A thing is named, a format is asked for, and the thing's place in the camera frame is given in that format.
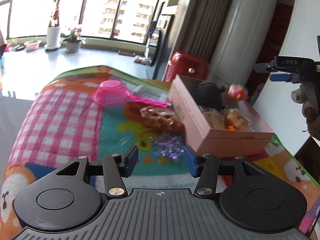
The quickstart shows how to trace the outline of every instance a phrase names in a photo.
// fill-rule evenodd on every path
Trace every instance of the shoe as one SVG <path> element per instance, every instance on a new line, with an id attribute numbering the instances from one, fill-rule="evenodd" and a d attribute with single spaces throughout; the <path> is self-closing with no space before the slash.
<path id="1" fill-rule="evenodd" d="M 151 64 L 151 59 L 150 59 L 150 58 L 147 58 L 147 57 L 144 57 L 144 58 L 141 60 L 141 64 L 143 64 L 143 65 L 150 65 L 150 64 Z"/>
<path id="2" fill-rule="evenodd" d="M 26 48 L 25 45 L 19 44 L 19 45 L 14 47 L 14 51 L 21 51 L 21 50 L 24 50 L 25 48 Z"/>
<path id="3" fill-rule="evenodd" d="M 136 56 L 133 60 L 134 63 L 141 63 L 142 57 Z"/>

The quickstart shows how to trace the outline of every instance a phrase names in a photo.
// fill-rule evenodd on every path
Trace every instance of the hand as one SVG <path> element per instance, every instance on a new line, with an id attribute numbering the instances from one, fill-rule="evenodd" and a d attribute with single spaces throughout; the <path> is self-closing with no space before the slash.
<path id="1" fill-rule="evenodd" d="M 307 119 L 308 132 L 320 141 L 320 115 L 313 83 L 302 83 L 299 89 L 291 92 L 291 98 L 295 103 L 303 104 L 302 115 Z"/>

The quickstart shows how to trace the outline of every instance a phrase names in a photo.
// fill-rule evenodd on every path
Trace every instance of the purple tinsel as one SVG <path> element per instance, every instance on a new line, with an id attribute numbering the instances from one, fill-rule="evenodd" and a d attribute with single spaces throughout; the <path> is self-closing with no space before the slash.
<path id="1" fill-rule="evenodd" d="M 163 133 L 159 137 L 150 139 L 156 145 L 155 155 L 157 157 L 164 156 L 172 159 L 175 163 L 179 162 L 185 145 L 181 134 Z"/>

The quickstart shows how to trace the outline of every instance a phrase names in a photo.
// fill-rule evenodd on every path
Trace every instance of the blue finger pad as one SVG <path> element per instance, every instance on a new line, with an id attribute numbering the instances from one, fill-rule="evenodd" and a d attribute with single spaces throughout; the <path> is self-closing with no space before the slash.
<path id="1" fill-rule="evenodd" d="M 198 165 L 196 163 L 196 157 L 188 149 L 188 147 L 183 148 L 183 158 L 189 169 L 192 177 L 198 177 Z"/>

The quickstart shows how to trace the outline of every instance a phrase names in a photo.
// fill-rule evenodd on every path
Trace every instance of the pink checkered pattern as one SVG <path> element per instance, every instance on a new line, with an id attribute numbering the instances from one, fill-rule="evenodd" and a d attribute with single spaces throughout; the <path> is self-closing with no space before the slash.
<path id="1" fill-rule="evenodd" d="M 91 94 L 40 93 L 21 126 L 9 163 L 58 167 L 81 155 L 96 160 L 101 116 Z"/>

